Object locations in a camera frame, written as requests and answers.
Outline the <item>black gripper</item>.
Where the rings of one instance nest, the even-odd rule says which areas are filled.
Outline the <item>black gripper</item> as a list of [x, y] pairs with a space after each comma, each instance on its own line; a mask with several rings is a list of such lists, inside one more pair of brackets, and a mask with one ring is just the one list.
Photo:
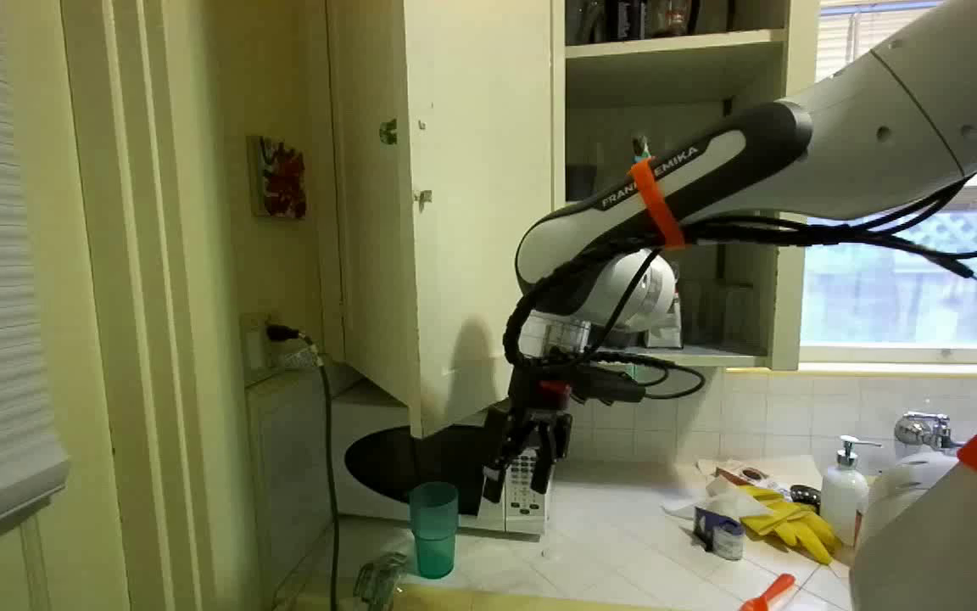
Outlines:
[[570, 448], [570, 399], [637, 402], [645, 387], [616, 361], [602, 357], [522, 357], [509, 382], [509, 425], [492, 425], [492, 456], [483, 465], [483, 495], [503, 500], [505, 473], [538, 442], [533, 491], [551, 486], [553, 465]]

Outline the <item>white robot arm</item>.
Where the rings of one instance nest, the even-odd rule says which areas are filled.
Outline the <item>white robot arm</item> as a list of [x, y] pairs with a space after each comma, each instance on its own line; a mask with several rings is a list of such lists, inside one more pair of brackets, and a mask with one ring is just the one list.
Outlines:
[[[897, 242], [897, 220], [977, 176], [977, 0], [945, 0], [802, 95], [736, 112], [599, 195], [541, 217], [516, 247], [531, 313], [580, 319], [602, 276], [686, 242], [791, 247]], [[916, 495], [867, 522], [854, 611], [977, 611], [977, 435]]]

